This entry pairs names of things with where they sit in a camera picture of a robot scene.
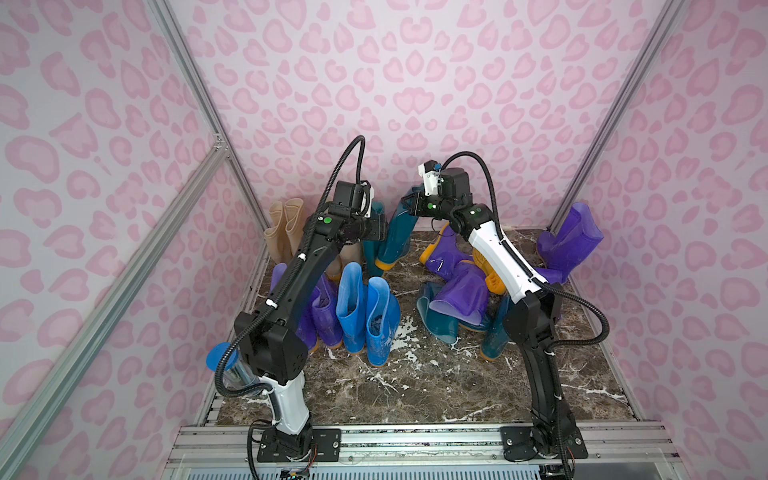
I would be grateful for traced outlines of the blue boot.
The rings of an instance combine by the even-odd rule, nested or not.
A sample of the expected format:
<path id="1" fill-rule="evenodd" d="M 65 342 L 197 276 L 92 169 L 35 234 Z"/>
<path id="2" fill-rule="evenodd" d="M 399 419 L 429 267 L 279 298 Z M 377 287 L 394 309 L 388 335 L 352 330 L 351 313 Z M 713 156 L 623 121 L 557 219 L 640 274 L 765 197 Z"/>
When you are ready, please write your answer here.
<path id="1" fill-rule="evenodd" d="M 382 277 L 371 277 L 367 286 L 366 346 L 368 361 L 375 367 L 386 364 L 399 327 L 401 308 L 389 283 Z"/>
<path id="2" fill-rule="evenodd" d="M 357 262 L 348 263 L 342 271 L 335 312 L 350 354 L 359 354 L 365 348 L 366 303 L 362 267 Z"/>

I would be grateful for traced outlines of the beige boot pair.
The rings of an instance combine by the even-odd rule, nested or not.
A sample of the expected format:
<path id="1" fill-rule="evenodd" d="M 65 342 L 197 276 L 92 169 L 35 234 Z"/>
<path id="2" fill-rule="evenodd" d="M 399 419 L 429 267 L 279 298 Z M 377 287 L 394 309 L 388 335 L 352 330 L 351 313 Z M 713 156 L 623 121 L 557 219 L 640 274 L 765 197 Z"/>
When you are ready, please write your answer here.
<path id="1" fill-rule="evenodd" d="M 289 241 L 290 251 L 295 255 L 303 238 L 303 228 L 306 221 L 305 202 L 296 197 L 284 203 L 286 214 L 285 232 Z"/>
<path id="2" fill-rule="evenodd" d="M 271 226 L 264 230 L 264 239 L 270 259 L 275 264 L 287 263 L 292 258 L 286 232 L 287 216 L 284 203 L 273 202 L 268 210 Z"/>

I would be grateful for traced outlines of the beige boot with paper stuffing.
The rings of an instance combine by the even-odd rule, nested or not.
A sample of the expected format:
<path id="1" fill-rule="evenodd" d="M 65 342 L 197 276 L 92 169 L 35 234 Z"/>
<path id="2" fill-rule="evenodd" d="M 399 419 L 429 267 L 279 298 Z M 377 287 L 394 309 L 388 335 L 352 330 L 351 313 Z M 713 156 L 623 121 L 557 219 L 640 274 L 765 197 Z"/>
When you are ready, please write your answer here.
<path id="1" fill-rule="evenodd" d="M 352 245 L 345 245 L 340 254 L 327 267 L 326 276 L 333 282 L 339 282 L 344 267 L 349 263 L 363 263 L 363 249 L 360 242 Z"/>

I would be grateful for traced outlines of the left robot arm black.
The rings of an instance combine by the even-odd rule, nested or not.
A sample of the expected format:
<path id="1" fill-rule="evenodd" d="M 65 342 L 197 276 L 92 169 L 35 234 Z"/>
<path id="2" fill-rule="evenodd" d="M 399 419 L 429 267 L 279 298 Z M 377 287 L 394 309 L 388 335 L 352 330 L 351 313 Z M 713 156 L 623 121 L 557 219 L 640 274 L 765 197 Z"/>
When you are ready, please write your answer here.
<path id="1" fill-rule="evenodd" d="M 273 420 L 260 444 L 275 461 L 302 461 L 311 455 L 311 415 L 303 392 L 308 346 L 299 338 L 298 327 L 318 282 L 341 249 L 384 238 L 386 221 L 371 211 L 372 198 L 366 180 L 336 184 L 333 199 L 321 202 L 307 219 L 296 255 L 276 287 L 254 312 L 239 314 L 235 322 L 236 337 L 229 349 L 239 350 L 255 378 L 228 389 L 223 374 L 215 374 L 216 389 L 223 396 L 268 396 Z"/>

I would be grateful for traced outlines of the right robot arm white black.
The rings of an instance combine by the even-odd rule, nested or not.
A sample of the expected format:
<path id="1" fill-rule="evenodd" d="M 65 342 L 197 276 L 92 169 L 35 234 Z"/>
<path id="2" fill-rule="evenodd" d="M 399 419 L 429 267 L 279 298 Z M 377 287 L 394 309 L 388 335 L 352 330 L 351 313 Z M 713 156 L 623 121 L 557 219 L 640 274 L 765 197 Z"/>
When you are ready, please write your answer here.
<path id="1" fill-rule="evenodd" d="M 419 167 L 419 176 L 423 185 L 403 199 L 408 212 L 447 220 L 488 261 L 509 295 L 503 326 L 522 355 L 531 388 L 532 423 L 526 434 L 507 437 L 505 459 L 518 462 L 540 456 L 574 466 L 577 459 L 588 457 L 588 451 L 565 399 L 552 347 L 564 292 L 548 285 L 511 244 L 494 208 L 473 200 L 467 172 L 429 161 Z"/>

